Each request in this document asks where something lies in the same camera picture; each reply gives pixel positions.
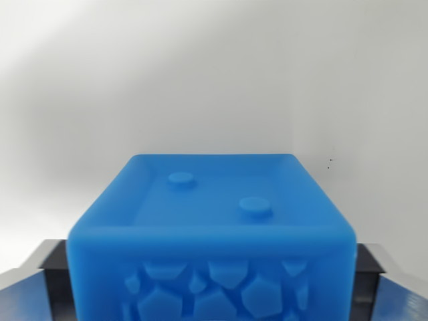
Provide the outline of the black-padded silver gripper left finger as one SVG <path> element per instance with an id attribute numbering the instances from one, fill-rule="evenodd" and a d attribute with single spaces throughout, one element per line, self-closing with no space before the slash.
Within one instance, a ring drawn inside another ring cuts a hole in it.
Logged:
<path id="1" fill-rule="evenodd" d="M 76 320 L 66 240 L 46 239 L 1 274 L 2 320 Z"/>

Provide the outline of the black-padded silver gripper right finger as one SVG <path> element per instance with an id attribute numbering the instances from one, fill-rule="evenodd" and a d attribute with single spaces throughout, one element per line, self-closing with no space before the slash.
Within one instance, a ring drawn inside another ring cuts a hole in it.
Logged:
<path id="1" fill-rule="evenodd" d="M 405 273 L 379 244 L 358 244 L 351 320 L 426 320 L 427 282 Z"/>

